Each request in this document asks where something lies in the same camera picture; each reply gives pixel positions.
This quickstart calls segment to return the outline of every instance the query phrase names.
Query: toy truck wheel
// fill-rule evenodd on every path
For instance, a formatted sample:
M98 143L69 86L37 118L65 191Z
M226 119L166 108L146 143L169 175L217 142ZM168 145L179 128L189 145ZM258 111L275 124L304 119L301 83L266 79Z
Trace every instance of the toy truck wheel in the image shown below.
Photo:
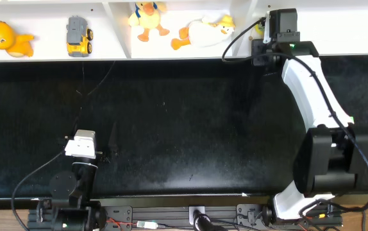
M88 44L87 44L87 53L91 54L91 53L92 53L92 51L93 51L93 46L92 46L92 44L91 44L91 43L88 43Z
M87 30L87 39L93 40L93 31L90 29Z

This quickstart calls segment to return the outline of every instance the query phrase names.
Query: toy truck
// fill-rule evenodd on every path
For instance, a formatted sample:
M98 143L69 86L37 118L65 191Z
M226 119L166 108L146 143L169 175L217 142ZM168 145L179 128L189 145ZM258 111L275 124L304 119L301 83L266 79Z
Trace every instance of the toy truck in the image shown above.
M93 51L93 31L87 27L87 21L78 16L69 18L67 28L67 51L72 57L87 57Z

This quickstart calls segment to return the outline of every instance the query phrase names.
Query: black table surface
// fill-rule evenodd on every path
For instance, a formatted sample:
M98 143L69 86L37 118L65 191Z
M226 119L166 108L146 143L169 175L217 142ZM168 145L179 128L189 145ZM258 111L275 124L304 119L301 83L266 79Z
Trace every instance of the black table surface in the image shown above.
M368 126L368 56L321 60L342 108ZM60 151L77 117L99 148L117 123L119 156L100 163L95 198L272 194L291 183L305 127L279 73L220 60L120 61L86 99L111 64L84 62L84 77L82 62L0 64L0 198ZM17 197L48 196L71 162L55 160ZM368 177L359 181L367 192Z

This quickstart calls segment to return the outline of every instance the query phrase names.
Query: duck plush toy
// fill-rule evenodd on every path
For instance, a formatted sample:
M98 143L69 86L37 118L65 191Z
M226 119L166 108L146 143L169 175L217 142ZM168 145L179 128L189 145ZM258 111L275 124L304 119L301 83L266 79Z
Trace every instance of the duck plush toy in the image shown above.
M181 46L192 44L197 47L216 45L228 39L234 32L233 18L225 15L219 22L210 23L206 18L202 21L196 20L188 27L180 29L180 39L174 38L171 47L178 50Z
M5 49L13 57L33 56L33 49L30 42L34 39L33 35L18 35L7 25L0 21L0 49Z
M135 12L128 19L130 26L142 26L144 28L143 34L138 36L143 42L149 40L149 33L151 29L158 29L160 36L165 36L170 33L169 30L164 29L160 25L161 16L160 12L165 12L167 7L164 3L160 2L136 2Z

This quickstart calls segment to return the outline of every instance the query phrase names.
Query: duck beak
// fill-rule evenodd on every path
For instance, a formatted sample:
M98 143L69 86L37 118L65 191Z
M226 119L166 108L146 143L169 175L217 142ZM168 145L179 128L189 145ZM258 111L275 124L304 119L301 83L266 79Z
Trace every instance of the duck beak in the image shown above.
M154 7L152 3L146 3L143 6L143 11L144 13L146 13L147 15L153 15L154 14Z

